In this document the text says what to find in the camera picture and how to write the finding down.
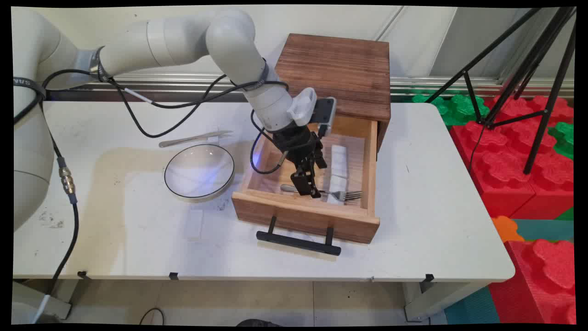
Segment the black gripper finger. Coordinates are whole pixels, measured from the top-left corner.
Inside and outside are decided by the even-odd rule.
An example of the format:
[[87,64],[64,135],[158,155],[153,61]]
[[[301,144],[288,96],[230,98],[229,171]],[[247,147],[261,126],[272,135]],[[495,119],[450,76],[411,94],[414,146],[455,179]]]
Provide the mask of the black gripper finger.
[[315,157],[314,156],[309,156],[308,159],[308,179],[309,179],[309,186],[311,188],[311,197],[313,199],[318,199],[321,198],[321,192],[320,190],[317,188],[317,185],[315,183]]
[[291,174],[290,179],[300,195],[311,195],[309,177],[303,167],[297,167],[296,172]]

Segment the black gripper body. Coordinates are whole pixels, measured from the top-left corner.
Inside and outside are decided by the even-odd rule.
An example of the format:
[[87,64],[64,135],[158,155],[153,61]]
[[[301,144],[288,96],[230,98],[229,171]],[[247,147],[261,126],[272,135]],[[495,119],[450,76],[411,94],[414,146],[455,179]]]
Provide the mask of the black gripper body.
[[294,164],[296,172],[314,172],[314,165],[328,167],[323,156],[322,136],[308,126],[291,126],[273,133],[274,145]]

